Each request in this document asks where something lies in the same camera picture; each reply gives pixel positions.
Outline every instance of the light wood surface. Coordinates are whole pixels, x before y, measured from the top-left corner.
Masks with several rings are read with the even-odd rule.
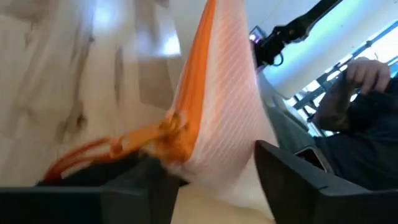
[[[30,186],[73,146],[164,117],[183,61],[165,0],[0,2],[0,185]],[[173,224],[268,223],[180,191]]]

